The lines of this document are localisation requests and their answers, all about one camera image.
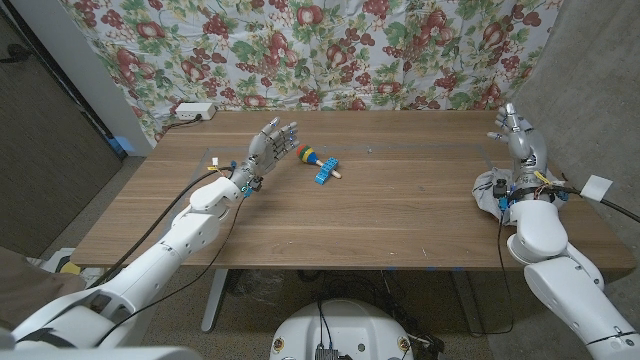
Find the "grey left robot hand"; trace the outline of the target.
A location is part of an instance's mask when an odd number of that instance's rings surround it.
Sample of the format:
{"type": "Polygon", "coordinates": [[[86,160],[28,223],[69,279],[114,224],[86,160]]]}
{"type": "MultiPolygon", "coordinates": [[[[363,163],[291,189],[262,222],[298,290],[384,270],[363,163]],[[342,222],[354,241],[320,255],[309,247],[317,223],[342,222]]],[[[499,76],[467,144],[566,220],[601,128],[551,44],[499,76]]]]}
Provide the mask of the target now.
{"type": "Polygon", "coordinates": [[[280,118],[267,123],[251,140],[246,159],[233,171],[231,181],[245,191],[258,186],[262,178],[298,145],[298,124],[291,122],[279,127],[280,118]]]}

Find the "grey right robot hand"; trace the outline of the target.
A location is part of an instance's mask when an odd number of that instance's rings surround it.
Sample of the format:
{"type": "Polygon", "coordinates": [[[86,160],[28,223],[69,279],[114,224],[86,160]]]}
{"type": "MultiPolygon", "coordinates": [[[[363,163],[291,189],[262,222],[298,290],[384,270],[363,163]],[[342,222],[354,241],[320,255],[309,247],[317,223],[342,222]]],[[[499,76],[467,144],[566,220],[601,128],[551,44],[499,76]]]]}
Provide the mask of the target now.
{"type": "Polygon", "coordinates": [[[493,140],[506,143],[513,160],[512,180],[516,189],[538,188],[556,178],[548,168],[548,151],[544,136],[512,103],[500,107],[496,116],[499,132],[488,132],[493,140]]]}

